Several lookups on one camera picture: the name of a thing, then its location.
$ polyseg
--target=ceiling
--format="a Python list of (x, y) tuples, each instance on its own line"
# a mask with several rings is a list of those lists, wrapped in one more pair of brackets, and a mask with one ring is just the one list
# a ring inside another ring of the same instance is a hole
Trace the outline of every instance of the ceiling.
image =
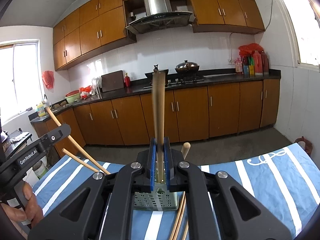
[(33, 25), (53, 27), (75, 0), (12, 0), (0, 26)]

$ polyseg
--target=concrete floor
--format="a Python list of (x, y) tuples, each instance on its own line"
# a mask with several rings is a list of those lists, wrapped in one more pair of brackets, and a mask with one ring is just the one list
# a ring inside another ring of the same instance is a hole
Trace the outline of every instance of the concrete floor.
[[(291, 142), (275, 128), (246, 132), (240, 135), (210, 138), (206, 141), (193, 141), (186, 160), (195, 165), (225, 163), (262, 155)], [(181, 150), (183, 143), (172, 143), (171, 147)], [(95, 160), (128, 164), (136, 160), (140, 151), (148, 146), (86, 146), (84, 148)]]

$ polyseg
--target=blue striped tablecloth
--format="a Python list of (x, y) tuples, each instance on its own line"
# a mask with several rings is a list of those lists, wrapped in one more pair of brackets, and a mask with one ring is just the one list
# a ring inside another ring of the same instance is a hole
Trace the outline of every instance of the blue striped tablecloth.
[[(89, 160), (85, 162), (94, 166)], [(114, 163), (101, 164), (111, 173), (123, 167)], [(305, 227), (320, 203), (320, 171), (297, 143), (251, 159), (203, 165), (201, 170), (228, 172), (289, 228), (292, 238)], [(33, 187), (44, 215), (92, 174), (91, 170), (64, 156)], [(132, 240), (167, 240), (175, 216), (173, 211), (134, 210)]]

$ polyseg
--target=red bowl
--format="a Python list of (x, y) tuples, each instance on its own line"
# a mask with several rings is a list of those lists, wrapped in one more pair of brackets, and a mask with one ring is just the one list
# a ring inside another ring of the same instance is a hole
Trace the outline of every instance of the red bowl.
[(72, 91), (72, 92), (66, 94), (66, 98), (67, 98), (67, 97), (70, 97), (70, 96), (72, 96), (72, 95), (75, 95), (75, 94), (77, 94), (77, 93), (79, 93), (79, 90)]

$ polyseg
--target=screw head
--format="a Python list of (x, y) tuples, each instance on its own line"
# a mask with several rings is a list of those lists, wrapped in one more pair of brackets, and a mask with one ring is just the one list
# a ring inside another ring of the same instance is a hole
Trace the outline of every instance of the screw head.
[(134, 163), (131, 163), (131, 168), (133, 168), (133, 169), (138, 169), (138, 168), (140, 168), (141, 167), (141, 164), (140, 163), (138, 163), (138, 162), (134, 162)]
[(188, 162), (183, 161), (183, 162), (179, 162), (179, 166), (181, 168), (188, 168), (190, 165)]
[(102, 174), (102, 172), (96, 172), (96, 173), (94, 173), (94, 174), (92, 175), (92, 177), (93, 177), (94, 179), (96, 179), (96, 180), (102, 179), (103, 174)]
[(218, 171), (218, 177), (221, 179), (225, 179), (228, 177), (228, 173), (226, 173), (225, 171)]

